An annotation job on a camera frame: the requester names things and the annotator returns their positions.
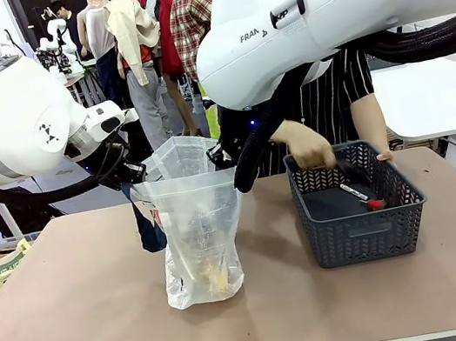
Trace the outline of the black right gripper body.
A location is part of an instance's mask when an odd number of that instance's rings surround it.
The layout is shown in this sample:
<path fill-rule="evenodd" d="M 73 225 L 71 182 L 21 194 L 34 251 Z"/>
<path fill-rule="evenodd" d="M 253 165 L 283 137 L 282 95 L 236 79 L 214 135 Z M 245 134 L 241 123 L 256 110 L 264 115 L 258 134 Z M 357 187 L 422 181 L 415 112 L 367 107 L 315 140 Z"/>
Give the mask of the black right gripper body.
<path fill-rule="evenodd" d="M 257 128 L 263 114 L 263 105 L 245 110 L 232 110 L 218 106 L 220 137 L 223 153 L 235 164 L 251 132 Z"/>

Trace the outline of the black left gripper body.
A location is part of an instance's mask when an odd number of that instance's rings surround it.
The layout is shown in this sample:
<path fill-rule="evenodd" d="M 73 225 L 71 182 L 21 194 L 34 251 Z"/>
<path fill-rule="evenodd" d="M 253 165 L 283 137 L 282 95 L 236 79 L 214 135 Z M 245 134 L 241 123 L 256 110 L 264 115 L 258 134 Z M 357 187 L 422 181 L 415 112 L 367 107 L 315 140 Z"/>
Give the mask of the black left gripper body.
<path fill-rule="evenodd" d="M 133 156 L 130 143 L 109 144 L 97 170 L 98 183 L 114 190 L 144 181 L 146 165 Z"/>

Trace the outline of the person's right hand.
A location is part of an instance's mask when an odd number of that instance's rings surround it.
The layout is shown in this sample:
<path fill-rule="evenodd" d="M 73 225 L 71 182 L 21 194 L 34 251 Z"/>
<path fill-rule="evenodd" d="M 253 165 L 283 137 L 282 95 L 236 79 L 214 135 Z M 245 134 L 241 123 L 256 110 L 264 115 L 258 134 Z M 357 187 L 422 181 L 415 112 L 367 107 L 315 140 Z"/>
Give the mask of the person's right hand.
<path fill-rule="evenodd" d="M 271 137 L 285 144 L 300 169 L 331 168 L 336 164 L 332 145 L 315 130 L 294 121 L 283 121 Z"/>

